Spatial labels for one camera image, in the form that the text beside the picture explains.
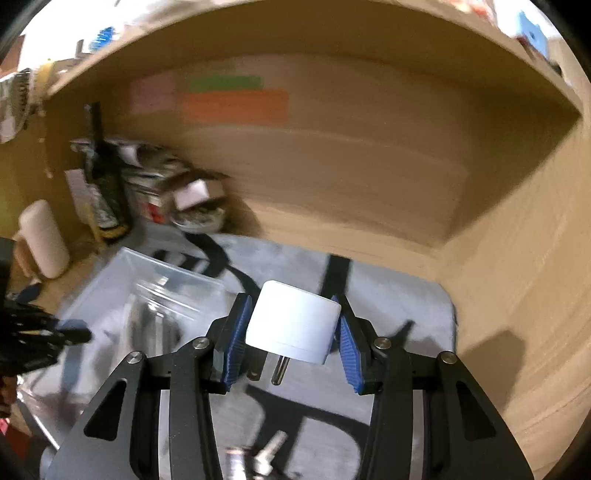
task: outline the pink sticky note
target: pink sticky note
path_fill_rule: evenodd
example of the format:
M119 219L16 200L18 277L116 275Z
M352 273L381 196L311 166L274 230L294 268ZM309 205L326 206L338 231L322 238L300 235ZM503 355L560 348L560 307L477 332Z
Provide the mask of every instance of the pink sticky note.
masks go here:
M131 82L131 114L143 115L174 109L176 80L174 72L162 72Z

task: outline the cardboard shelf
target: cardboard shelf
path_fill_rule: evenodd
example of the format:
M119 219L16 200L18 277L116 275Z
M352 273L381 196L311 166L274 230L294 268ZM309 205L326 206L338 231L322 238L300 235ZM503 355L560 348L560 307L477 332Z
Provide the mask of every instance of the cardboard shelf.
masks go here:
M483 19L433 0L258 0L189 3L104 47L48 90L137 78L188 61L307 53L393 64L485 94L514 94L582 111L543 59Z

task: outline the green sticky note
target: green sticky note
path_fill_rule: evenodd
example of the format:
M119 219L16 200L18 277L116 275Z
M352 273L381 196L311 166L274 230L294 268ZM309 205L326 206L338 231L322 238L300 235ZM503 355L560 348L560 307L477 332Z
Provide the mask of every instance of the green sticky note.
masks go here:
M233 90L261 90L262 78L257 75L208 75L189 78L190 93L227 92Z

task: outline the orange sticky note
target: orange sticky note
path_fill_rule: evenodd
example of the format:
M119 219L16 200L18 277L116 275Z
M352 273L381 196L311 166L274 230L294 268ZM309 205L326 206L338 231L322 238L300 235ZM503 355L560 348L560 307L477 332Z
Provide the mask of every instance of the orange sticky note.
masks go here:
M289 94L281 89L186 93L185 119L204 124L268 125L287 123Z

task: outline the blue gripper pad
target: blue gripper pad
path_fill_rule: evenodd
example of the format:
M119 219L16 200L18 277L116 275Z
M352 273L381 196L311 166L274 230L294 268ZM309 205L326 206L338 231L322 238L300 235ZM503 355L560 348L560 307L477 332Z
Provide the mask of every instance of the blue gripper pad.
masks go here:
M236 383L236 380L238 380L240 365L244 359L244 353L246 351L246 328L248 327L248 323L252 316L253 305L252 297L245 297L242 305L240 305L241 310L239 312L235 312L234 307L232 307L232 310L230 311L230 315L236 313L236 319L224 355L221 381L228 390L230 390L230 387Z
M344 315L341 315L339 319L337 330L339 331L340 360L345 370L347 383L353 386L355 393L361 393L365 386L361 374L361 353L355 345L353 334Z

